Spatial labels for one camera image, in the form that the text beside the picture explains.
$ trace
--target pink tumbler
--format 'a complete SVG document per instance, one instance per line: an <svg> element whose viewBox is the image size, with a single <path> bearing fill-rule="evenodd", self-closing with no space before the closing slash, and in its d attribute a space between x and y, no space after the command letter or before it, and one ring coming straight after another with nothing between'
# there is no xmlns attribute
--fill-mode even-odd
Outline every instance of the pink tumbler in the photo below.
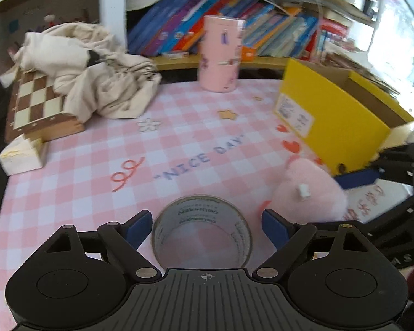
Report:
<svg viewBox="0 0 414 331"><path fill-rule="evenodd" d="M208 91L230 92L236 88L244 23L224 16L204 17L198 81Z"/></svg>

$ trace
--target yellow star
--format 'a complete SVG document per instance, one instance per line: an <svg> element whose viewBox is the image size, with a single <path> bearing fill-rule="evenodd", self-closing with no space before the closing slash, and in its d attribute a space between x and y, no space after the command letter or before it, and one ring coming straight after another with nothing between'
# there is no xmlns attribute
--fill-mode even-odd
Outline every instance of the yellow star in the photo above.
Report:
<svg viewBox="0 0 414 331"><path fill-rule="evenodd" d="M239 114L232 112L230 109L226 109L224 111L218 111L219 118L221 119L231 119L236 120L236 117L239 116Z"/></svg>

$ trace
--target pink heart plush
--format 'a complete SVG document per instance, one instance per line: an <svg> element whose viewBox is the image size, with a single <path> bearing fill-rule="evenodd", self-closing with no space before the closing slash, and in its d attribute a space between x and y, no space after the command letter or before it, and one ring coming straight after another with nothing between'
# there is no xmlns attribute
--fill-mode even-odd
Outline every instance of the pink heart plush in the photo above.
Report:
<svg viewBox="0 0 414 331"><path fill-rule="evenodd" d="M347 212L348 197L313 161L292 156L269 208L291 223L339 221Z"/></svg>

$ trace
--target gray ribbed plate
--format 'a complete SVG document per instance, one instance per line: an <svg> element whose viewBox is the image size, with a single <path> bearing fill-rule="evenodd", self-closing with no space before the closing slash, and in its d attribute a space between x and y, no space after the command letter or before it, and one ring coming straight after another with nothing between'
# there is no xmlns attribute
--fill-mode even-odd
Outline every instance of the gray ribbed plate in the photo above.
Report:
<svg viewBox="0 0 414 331"><path fill-rule="evenodd" d="M18 331L30 331L18 326ZM280 288L241 269L171 269L161 281L133 288L113 315L82 331L328 331L298 313ZM378 328L398 331L396 325Z"/></svg>

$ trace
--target tape roll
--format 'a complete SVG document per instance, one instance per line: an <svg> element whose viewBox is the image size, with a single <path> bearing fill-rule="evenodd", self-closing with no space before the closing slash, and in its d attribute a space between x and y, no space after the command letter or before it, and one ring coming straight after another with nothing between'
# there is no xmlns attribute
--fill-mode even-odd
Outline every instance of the tape roll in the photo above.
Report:
<svg viewBox="0 0 414 331"><path fill-rule="evenodd" d="M163 269L241 268L247 264L252 247L250 229L239 210L210 195L192 195L170 203L152 229L153 253ZM184 260L172 259L178 253ZM209 254L218 256L214 263Z"/></svg>

